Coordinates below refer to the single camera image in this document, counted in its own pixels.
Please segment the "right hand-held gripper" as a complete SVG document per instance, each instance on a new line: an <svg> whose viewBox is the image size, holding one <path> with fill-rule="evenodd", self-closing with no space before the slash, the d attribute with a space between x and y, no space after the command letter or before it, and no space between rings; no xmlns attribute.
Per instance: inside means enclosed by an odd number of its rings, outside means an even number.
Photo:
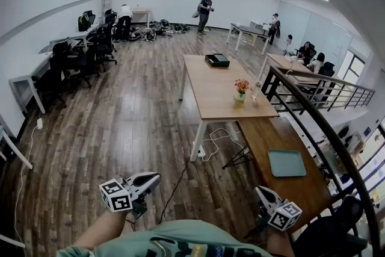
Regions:
<svg viewBox="0 0 385 257"><path fill-rule="evenodd" d="M261 230L275 228L285 231L296 224L303 213L294 202L281 199L275 191L267 187L258 185L253 193L259 208L257 225Z"/></svg>

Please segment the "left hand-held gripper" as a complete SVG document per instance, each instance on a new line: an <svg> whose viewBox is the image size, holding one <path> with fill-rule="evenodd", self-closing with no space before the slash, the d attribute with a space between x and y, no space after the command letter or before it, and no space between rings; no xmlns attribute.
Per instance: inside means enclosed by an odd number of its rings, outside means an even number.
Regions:
<svg viewBox="0 0 385 257"><path fill-rule="evenodd" d="M111 212L131 212L138 219L147 212L145 196L151 195L161 182L157 172L137 173L121 180L112 179L99 185L102 199Z"/></svg>

